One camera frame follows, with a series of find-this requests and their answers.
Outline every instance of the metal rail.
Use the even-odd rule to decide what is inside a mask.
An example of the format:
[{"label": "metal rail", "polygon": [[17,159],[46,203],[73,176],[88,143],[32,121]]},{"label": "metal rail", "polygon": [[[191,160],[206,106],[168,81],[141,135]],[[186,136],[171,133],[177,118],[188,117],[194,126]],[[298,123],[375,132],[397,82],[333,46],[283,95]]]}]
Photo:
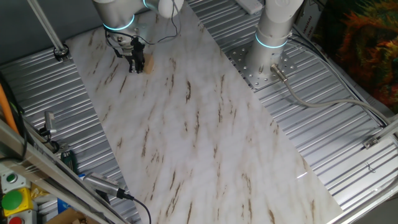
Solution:
[{"label": "metal rail", "polygon": [[[24,140],[1,120],[0,142],[1,157],[22,154]],[[37,140],[34,146],[28,144],[24,162],[18,164],[6,161],[4,165],[99,223],[107,224],[108,219],[114,223],[126,223],[113,208],[93,190],[87,188],[77,175],[68,170],[65,164]]]}]

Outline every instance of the corrugated metal surface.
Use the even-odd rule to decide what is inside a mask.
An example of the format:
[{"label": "corrugated metal surface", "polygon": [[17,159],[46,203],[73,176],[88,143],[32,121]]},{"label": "corrugated metal surface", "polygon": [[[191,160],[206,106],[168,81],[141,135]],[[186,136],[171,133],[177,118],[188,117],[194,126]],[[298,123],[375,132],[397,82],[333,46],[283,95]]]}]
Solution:
[{"label": "corrugated metal surface", "polygon": [[[188,2],[227,55],[254,40],[260,14],[250,16],[234,0]],[[285,51],[297,67],[289,83],[298,96],[312,103],[354,97],[312,54],[292,44]],[[381,129],[362,107],[306,108],[280,82],[254,91],[343,210],[358,206],[397,176],[398,150],[391,140],[364,149],[362,143]]]},{"label": "corrugated metal surface", "polygon": [[[124,182],[73,60],[58,62],[50,49],[3,65],[0,71],[25,109],[27,120],[36,128],[43,127],[45,110],[55,112],[58,132],[53,140],[68,143],[76,154],[79,173],[93,171]],[[110,201],[124,218],[139,221],[132,201],[116,197]],[[55,204],[48,206],[42,209],[51,211],[51,216]]]},{"label": "corrugated metal surface", "polygon": [[[234,0],[188,2],[227,55],[254,40],[260,14],[246,14]],[[297,66],[289,82],[298,96],[312,103],[353,97],[312,54],[296,47],[287,47],[286,52]],[[58,63],[48,50],[0,70],[37,128],[43,126],[44,110],[55,111],[59,132],[54,138],[69,143],[80,172],[95,171],[123,181],[73,62]],[[362,142],[380,127],[361,107],[305,108],[295,104],[279,82],[255,94],[344,210],[359,205],[397,175],[397,148],[392,141],[364,149]],[[376,172],[370,172],[368,165]],[[139,219],[128,202],[112,198],[112,205],[124,217]]]}]

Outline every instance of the white marble board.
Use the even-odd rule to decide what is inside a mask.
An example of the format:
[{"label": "white marble board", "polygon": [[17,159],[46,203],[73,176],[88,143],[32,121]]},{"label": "white marble board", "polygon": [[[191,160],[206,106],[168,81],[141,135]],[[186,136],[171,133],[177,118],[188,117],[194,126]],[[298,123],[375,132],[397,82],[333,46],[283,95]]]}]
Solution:
[{"label": "white marble board", "polygon": [[[326,223],[342,213],[184,4],[182,31],[128,73],[102,28],[67,41],[131,195],[153,223]],[[155,41],[174,28],[137,16]],[[147,214],[139,205],[144,223]]]}]

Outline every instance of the metal bracket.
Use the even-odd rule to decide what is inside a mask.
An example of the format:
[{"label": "metal bracket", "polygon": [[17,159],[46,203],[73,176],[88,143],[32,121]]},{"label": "metal bracket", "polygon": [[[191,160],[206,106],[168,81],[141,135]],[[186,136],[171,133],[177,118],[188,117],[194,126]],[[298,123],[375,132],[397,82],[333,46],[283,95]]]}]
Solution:
[{"label": "metal bracket", "polygon": [[374,146],[375,144],[379,143],[379,140],[376,138],[371,138],[367,140],[366,142],[363,143],[366,149],[369,149],[370,147]]},{"label": "metal bracket", "polygon": [[376,133],[370,139],[363,143],[366,149],[371,148],[379,142],[391,137],[393,134],[398,133],[398,119],[386,126],[383,130]]},{"label": "metal bracket", "polygon": [[[246,80],[248,85],[255,90],[260,90],[264,88],[266,85],[271,84],[272,82],[278,80],[279,78],[275,75],[264,75],[259,74],[259,71],[250,71],[246,67],[246,54],[250,51],[252,43],[242,45],[238,48],[235,48],[227,54],[236,69],[238,69],[239,73],[242,75],[243,79]],[[285,75],[289,75],[297,70],[294,62],[290,59],[290,57],[285,53],[282,52],[282,64],[279,65],[279,68],[282,69],[282,72]]]}]

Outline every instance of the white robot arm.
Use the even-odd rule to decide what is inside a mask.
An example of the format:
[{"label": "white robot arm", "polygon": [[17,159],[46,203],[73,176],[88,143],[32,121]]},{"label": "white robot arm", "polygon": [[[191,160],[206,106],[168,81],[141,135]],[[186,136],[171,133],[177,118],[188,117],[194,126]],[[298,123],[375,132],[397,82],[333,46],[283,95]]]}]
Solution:
[{"label": "white robot arm", "polygon": [[109,39],[117,42],[119,46],[112,46],[118,57],[125,57],[130,63],[130,72],[133,64],[136,72],[142,72],[144,45],[138,38],[135,29],[137,22],[135,14],[141,9],[148,8],[164,18],[176,16],[182,7],[183,0],[92,0],[103,21],[106,30],[107,44],[112,46]]}]

